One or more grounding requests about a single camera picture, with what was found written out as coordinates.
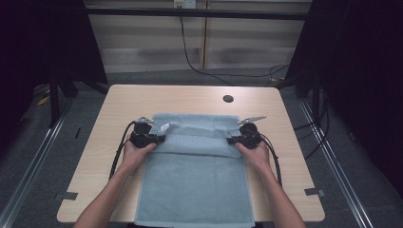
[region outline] towel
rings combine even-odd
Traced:
[[[237,116],[159,113],[150,133],[165,142],[148,154],[135,223],[154,227],[255,225],[245,160],[226,137]]]

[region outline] folded cloth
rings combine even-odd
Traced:
[[[165,142],[145,161],[135,223],[154,227],[253,227],[245,161],[226,137],[237,116],[160,113]]]

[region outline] person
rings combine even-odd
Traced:
[[[145,148],[136,148],[131,141],[125,143],[122,163],[101,193],[78,217],[74,228],[107,227],[118,199],[124,190],[125,182],[144,161],[146,154],[155,146],[156,144],[152,143]],[[277,182],[270,166],[270,151],[266,144],[261,142],[257,148],[248,149],[238,142],[236,147],[260,175],[269,199],[275,227],[305,227],[296,207]]]

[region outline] black round hole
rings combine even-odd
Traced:
[[[232,103],[232,102],[234,102],[234,97],[231,96],[231,95],[225,95],[222,99],[223,99],[225,102],[227,102],[227,103]]]

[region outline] wooden table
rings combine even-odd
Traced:
[[[223,96],[231,95],[227,103]],[[86,148],[74,173],[68,192],[76,200],[64,199],[57,218],[75,222],[108,181],[110,166],[126,126],[155,113],[199,113],[238,115],[240,119],[267,116],[256,122],[279,156],[284,191],[305,221],[320,221],[324,212],[318,196],[307,197],[304,189],[313,188],[311,176],[300,151],[283,101],[275,88],[179,85],[114,85],[110,88]],[[132,223],[143,168],[129,179],[111,221]],[[258,175],[247,165],[255,221],[271,221],[267,198]]]

